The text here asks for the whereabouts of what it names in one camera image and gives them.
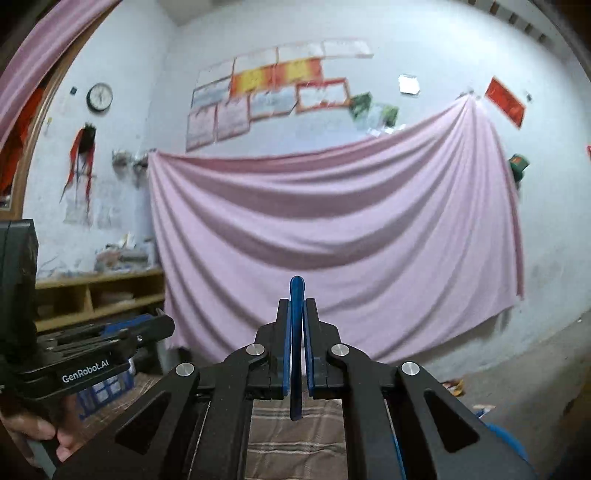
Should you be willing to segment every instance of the clock face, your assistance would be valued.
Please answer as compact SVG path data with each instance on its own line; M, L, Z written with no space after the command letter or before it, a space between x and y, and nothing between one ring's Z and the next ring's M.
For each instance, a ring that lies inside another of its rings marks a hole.
M93 112L104 112L111 106L113 90L106 83L97 83L88 91L86 103Z

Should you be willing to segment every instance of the draped fabric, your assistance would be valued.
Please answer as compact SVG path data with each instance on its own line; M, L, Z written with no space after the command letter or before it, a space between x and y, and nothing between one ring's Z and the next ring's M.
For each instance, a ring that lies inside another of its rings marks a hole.
M169 345L221 361L301 275L341 340L393 362L522 295L517 196L471 96L392 136L319 153L150 157Z
M61 0L27 35L0 76L0 150L43 77L86 27L120 0Z

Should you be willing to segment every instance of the silver bolt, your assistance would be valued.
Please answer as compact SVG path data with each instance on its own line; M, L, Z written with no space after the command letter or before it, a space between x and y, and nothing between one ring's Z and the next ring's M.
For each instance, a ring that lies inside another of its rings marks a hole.
M185 362L183 364L178 364L177 368L174 369L179 377L188 377L195 371L195 367L193 364Z
M404 362L402 364L402 371L411 377L421 371L415 362Z
M336 356L345 356L349 354L349 347L342 343L337 343L330 348L330 351Z
M258 356L265 353L265 347L262 346L260 343L251 343L249 346L246 347L246 353L252 356Z

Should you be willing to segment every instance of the human hand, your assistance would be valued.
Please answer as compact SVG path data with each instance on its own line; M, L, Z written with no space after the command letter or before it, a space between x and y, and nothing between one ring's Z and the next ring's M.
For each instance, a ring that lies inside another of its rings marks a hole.
M62 399L63 420L57 428L57 440L60 446L56 455L64 462L72 453L84 445L82 422L76 413L76 396ZM19 402L6 394L0 395L0 421L6 427L13 441L22 454L33 462L33 454L26 443L26 437L32 440L51 440L56 436L56 428L35 414L24 409Z

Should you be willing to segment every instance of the floor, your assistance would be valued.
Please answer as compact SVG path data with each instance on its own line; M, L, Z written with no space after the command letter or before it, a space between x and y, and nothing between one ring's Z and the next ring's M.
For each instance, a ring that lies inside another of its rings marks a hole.
M573 432L561 421L591 367L591 310L519 357L465 376L468 406L491 404L483 420L513 434L545 480L556 468Z

